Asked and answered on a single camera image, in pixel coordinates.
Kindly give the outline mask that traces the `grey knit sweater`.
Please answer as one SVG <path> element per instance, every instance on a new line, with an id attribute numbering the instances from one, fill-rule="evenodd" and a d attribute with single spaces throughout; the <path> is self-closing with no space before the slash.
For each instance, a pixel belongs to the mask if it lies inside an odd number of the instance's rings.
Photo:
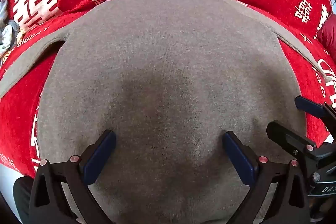
<path id="1" fill-rule="evenodd" d="M 115 155 L 92 192 L 119 223 L 223 223 L 243 199 L 220 144 L 232 130 L 274 160 L 275 119 L 303 134 L 303 92 L 281 46 L 329 81 L 297 38 L 234 0 L 111 0 L 40 39 L 1 80 L 1 96 L 62 42 L 42 87 L 38 147 L 56 161 L 105 129 Z"/>

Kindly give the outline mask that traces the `dark red pillow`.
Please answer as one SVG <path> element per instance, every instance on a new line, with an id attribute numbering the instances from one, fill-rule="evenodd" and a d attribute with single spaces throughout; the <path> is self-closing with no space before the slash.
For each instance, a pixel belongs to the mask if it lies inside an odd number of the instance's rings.
<path id="1" fill-rule="evenodd" d="M 321 29 L 317 32 L 317 39 L 328 51 L 331 58 L 336 59 L 336 15 L 331 13 L 323 24 Z"/>

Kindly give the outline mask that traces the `black trouser leg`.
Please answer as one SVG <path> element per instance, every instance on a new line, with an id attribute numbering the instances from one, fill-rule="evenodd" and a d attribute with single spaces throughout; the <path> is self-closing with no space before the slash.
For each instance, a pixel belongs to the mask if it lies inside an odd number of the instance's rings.
<path id="1" fill-rule="evenodd" d="M 16 179 L 13 186 L 13 196 L 18 214 L 23 224 L 29 224 L 29 205 L 34 179 L 23 176 Z"/>

